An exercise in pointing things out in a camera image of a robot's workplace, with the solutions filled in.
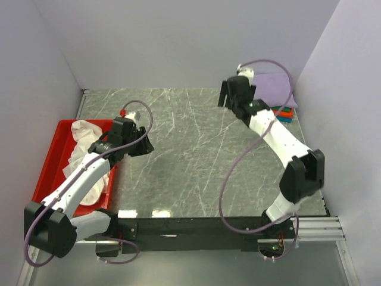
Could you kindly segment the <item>red plastic bin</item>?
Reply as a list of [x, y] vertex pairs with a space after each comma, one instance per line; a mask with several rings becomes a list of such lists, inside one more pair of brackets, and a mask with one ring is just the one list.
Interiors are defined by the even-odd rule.
[[[64, 181], [65, 176], [63, 168], [68, 165], [68, 159], [76, 145], [71, 132], [72, 120], [62, 120], [58, 123], [54, 137], [51, 142], [48, 154], [46, 156], [42, 171], [32, 200], [39, 203], [53, 191], [55, 191]], [[113, 193], [115, 174], [118, 165], [115, 165], [110, 171], [109, 183], [105, 192], [101, 194], [97, 203], [91, 206], [79, 205], [74, 216], [87, 215], [98, 208], [109, 209], [111, 204], [111, 195]]]

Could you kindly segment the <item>purple t shirt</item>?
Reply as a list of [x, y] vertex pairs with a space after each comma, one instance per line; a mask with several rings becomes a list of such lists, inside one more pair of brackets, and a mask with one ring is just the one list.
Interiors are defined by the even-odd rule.
[[263, 100], [269, 107], [283, 105], [291, 89], [286, 73], [257, 74], [252, 85], [255, 86], [253, 99]]

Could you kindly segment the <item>white t shirt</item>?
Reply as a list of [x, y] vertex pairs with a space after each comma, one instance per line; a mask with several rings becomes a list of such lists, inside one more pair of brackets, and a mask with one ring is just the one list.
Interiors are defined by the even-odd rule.
[[[76, 146], [68, 159], [68, 165], [63, 168], [63, 174], [68, 178], [83, 161], [90, 145], [102, 135], [102, 129], [85, 120], [77, 120], [71, 124], [71, 132]], [[97, 203], [107, 190], [110, 172], [104, 175], [86, 194], [81, 201], [83, 206], [92, 206]]]

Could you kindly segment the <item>blue folded t shirt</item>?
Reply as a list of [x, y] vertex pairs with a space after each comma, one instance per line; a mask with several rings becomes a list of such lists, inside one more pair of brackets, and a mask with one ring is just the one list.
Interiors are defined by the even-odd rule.
[[291, 123], [292, 122], [292, 118], [288, 118], [288, 117], [282, 117], [282, 116], [277, 116], [277, 119], [280, 121], [280, 122], [284, 122], [284, 123]]

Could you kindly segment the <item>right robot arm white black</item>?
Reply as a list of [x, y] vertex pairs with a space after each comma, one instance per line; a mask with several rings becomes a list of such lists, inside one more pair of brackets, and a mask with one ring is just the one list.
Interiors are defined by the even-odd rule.
[[262, 233], [274, 238], [282, 231], [285, 215], [297, 212], [307, 197], [324, 186], [325, 156], [294, 137], [263, 100], [254, 99], [254, 92], [255, 86], [246, 76], [230, 77], [221, 85], [218, 106], [232, 110], [250, 130], [262, 136], [285, 168], [280, 194], [264, 212], [266, 220], [261, 223]]

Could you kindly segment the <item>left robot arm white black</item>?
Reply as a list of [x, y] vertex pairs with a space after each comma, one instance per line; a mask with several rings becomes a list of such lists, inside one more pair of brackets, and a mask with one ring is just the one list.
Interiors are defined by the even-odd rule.
[[24, 251], [36, 247], [54, 257], [66, 256], [77, 241], [93, 235], [110, 240], [119, 232], [118, 216], [98, 208], [84, 216], [74, 213], [86, 194], [125, 156], [153, 152], [149, 129], [138, 125], [138, 114], [116, 117], [111, 129], [91, 143], [73, 173], [40, 203], [24, 208]]

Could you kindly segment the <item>black base beam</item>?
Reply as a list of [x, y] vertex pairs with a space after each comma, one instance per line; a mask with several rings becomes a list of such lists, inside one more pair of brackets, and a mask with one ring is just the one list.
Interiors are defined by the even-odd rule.
[[290, 219], [263, 232], [238, 234], [229, 230], [219, 217], [165, 217], [120, 219], [112, 239], [131, 241], [140, 251], [258, 251], [259, 240], [294, 237]]

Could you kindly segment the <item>orange folded t shirt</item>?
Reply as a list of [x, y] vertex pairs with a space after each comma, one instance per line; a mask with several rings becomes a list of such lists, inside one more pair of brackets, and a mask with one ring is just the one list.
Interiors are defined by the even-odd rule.
[[273, 108], [272, 110], [273, 110], [274, 114], [277, 114], [280, 117], [284, 117], [284, 118], [292, 118], [293, 117], [293, 109], [292, 108], [285, 107], [281, 112], [279, 112], [279, 110], [275, 109], [275, 108]]

